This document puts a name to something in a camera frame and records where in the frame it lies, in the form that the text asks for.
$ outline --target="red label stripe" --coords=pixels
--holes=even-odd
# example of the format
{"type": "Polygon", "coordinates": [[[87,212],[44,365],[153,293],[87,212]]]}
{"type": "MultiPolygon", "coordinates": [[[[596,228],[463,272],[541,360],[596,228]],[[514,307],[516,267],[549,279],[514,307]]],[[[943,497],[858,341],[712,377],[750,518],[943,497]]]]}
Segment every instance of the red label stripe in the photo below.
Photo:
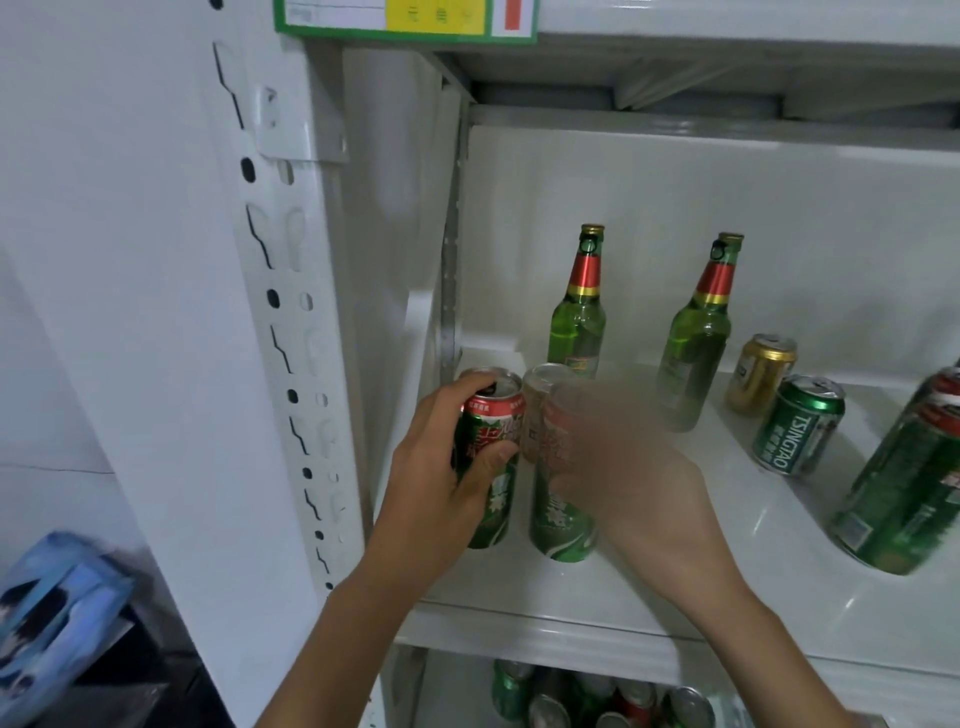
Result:
{"type": "Polygon", "coordinates": [[[506,17],[503,22],[505,31],[518,31],[520,29],[520,6],[522,0],[507,0],[506,17]]]}
{"type": "Polygon", "coordinates": [[[479,397],[473,397],[467,400],[464,408],[471,415],[480,417],[510,417],[511,415],[523,414],[527,403],[522,394],[510,397],[506,400],[483,400],[479,397]]]}

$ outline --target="red bottle neck label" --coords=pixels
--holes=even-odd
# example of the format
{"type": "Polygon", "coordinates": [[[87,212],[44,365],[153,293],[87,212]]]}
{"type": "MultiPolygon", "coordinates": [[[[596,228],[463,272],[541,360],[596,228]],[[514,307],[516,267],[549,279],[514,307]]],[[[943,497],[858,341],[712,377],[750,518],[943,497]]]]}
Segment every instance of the red bottle neck label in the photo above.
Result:
{"type": "Polygon", "coordinates": [[[566,292],[571,296],[600,295],[600,256],[578,253],[570,271],[566,292]]]}

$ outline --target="finger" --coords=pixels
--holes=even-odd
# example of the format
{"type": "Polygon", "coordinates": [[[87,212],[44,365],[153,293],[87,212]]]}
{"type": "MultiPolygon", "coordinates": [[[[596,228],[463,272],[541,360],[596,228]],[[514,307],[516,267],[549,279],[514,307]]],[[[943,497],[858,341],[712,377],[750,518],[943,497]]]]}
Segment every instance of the finger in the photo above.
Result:
{"type": "Polygon", "coordinates": [[[435,389],[433,392],[424,397],[417,404],[417,409],[414,410],[414,416],[410,420],[410,427],[407,429],[407,434],[404,435],[403,440],[409,441],[415,439],[426,426],[427,420],[430,418],[430,412],[433,411],[434,403],[437,400],[437,393],[439,389],[435,389]]]}
{"type": "Polygon", "coordinates": [[[454,493],[454,498],[460,501],[486,497],[493,479],[503,473],[507,461],[512,458],[519,447],[510,440],[501,440],[490,443],[477,453],[454,493]]]}
{"type": "Polygon", "coordinates": [[[444,447],[447,442],[452,446],[453,429],[460,419],[464,402],[495,381],[496,374],[493,372],[477,372],[441,387],[437,390],[437,399],[429,413],[424,431],[429,431],[430,437],[437,438],[444,447]]]}

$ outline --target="can lid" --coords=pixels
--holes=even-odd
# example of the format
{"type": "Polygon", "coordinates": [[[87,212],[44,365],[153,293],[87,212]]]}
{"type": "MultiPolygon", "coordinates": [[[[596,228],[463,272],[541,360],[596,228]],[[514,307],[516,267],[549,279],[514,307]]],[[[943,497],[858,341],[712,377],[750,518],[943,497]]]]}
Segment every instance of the can lid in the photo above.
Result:
{"type": "Polygon", "coordinates": [[[559,700],[549,695],[534,695],[527,709],[530,728],[570,728],[570,716],[559,700]]]}
{"type": "Polygon", "coordinates": [[[597,718],[596,728],[634,728],[636,724],[620,713],[609,711],[597,718]]]}
{"type": "Polygon", "coordinates": [[[505,400],[520,391],[520,387],[522,386],[520,377],[503,367],[473,367],[471,369],[464,369],[457,378],[462,378],[466,375],[486,373],[496,375],[496,380],[489,387],[484,387],[473,395],[474,397],[480,397],[484,400],[505,400]]]}
{"type": "Polygon", "coordinates": [[[713,728],[713,706],[693,688],[674,688],[667,693],[670,709],[684,728],[713,728]]]}
{"type": "Polygon", "coordinates": [[[573,678],[591,695],[610,697],[613,695],[613,678],[606,675],[594,675],[592,672],[576,672],[573,678]]]}
{"type": "Polygon", "coordinates": [[[847,393],[825,376],[788,376],[783,380],[780,392],[786,399],[808,409],[823,412],[843,412],[846,409],[847,393]]]}
{"type": "Polygon", "coordinates": [[[769,352],[767,358],[784,360],[797,358],[797,342],[789,337],[775,333],[755,333],[753,341],[769,352]]]}
{"type": "Polygon", "coordinates": [[[928,401],[918,408],[917,414],[950,437],[960,438],[960,407],[928,401]]]}
{"type": "Polygon", "coordinates": [[[573,370],[565,364],[538,364],[523,375],[523,383],[535,392],[550,392],[564,379],[572,379],[573,370]]]}
{"type": "Polygon", "coordinates": [[[616,688],[623,695],[623,699],[638,708],[651,708],[657,703],[657,686],[643,680],[624,680],[618,677],[616,688]]]}
{"type": "Polygon", "coordinates": [[[497,666],[515,680],[526,680],[534,673],[534,666],[527,663],[515,663],[512,660],[497,660],[497,666]]]}

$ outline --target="beverage can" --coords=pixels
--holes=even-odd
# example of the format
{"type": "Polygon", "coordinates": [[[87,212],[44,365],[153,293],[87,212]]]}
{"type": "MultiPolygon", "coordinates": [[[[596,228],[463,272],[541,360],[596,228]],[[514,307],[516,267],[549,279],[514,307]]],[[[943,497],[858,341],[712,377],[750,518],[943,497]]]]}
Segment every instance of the beverage can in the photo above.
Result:
{"type": "Polygon", "coordinates": [[[550,490],[551,477],[572,471],[576,422],[583,414],[587,385],[579,380],[558,384],[542,409],[530,539],[541,553],[566,563],[583,561],[596,546],[593,518],[550,490]]]}
{"type": "Polygon", "coordinates": [[[783,378],[797,361],[797,342],[775,333],[758,333],[743,346],[736,362],[727,406],[749,417],[763,414],[783,378]]]}
{"type": "Polygon", "coordinates": [[[531,463],[537,462],[540,449],[540,411],[543,401],[557,384],[573,376],[573,371],[565,364],[538,364],[523,375],[523,398],[526,400],[527,409],[523,415],[520,452],[531,463]]]}
{"type": "Polygon", "coordinates": [[[528,728],[571,728],[564,704],[550,695],[534,695],[527,710],[528,728]]]}
{"type": "Polygon", "coordinates": [[[884,438],[829,533],[854,558],[907,574],[960,512],[960,407],[927,401],[884,438]]]}
{"type": "Polygon", "coordinates": [[[577,724],[592,724],[610,704],[613,691],[613,678],[590,672],[575,672],[570,693],[577,724]]]}
{"type": "Polygon", "coordinates": [[[635,720],[620,714],[614,713],[613,711],[608,711],[603,713],[600,717],[597,718],[596,723],[594,723],[596,728],[640,728],[639,724],[635,720]]]}
{"type": "Polygon", "coordinates": [[[788,376],[756,433],[756,462],[783,475],[812,473],[843,418],[845,399],[843,387],[824,376],[788,376]]]}
{"type": "Polygon", "coordinates": [[[653,723],[654,712],[657,709],[657,686],[642,680],[625,680],[617,678],[616,709],[625,716],[629,716],[638,728],[648,728],[653,723]]]}
{"type": "MultiPolygon", "coordinates": [[[[499,440],[519,441],[526,408],[519,376],[500,367],[467,369],[461,376],[477,372],[496,374],[496,381],[464,402],[461,409],[453,435],[453,468],[458,480],[467,473],[483,447],[499,440]]],[[[519,453],[510,458],[504,472],[493,479],[483,520],[470,540],[470,548],[489,548],[506,535],[518,461],[519,453]]]]}
{"type": "Polygon", "coordinates": [[[533,688],[534,666],[509,660],[493,663],[493,707],[505,720],[523,720],[533,688]]]}
{"type": "Polygon", "coordinates": [[[693,688],[672,688],[660,703],[660,728],[714,728],[716,715],[709,701],[693,688]]]}

